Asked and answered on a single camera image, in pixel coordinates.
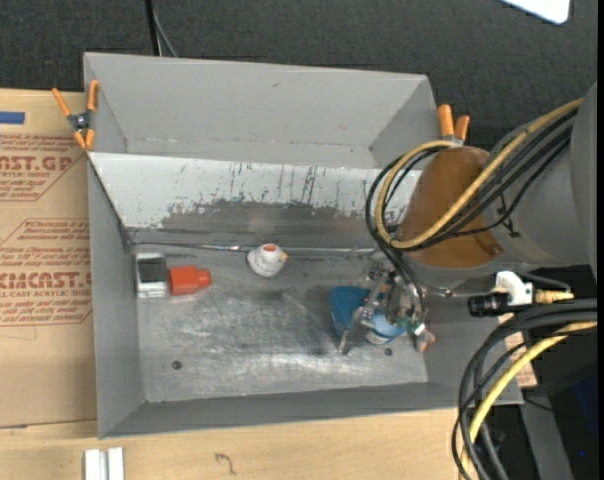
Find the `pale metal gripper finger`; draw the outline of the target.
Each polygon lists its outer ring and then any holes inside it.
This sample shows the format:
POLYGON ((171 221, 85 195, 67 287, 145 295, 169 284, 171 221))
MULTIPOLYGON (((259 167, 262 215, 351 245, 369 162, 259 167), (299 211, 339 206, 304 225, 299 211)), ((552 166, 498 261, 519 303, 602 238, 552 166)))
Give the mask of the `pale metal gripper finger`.
POLYGON ((345 329, 339 343, 339 352, 347 355, 350 350, 363 342, 367 333, 374 328, 374 311, 361 307, 352 313, 350 326, 345 329))

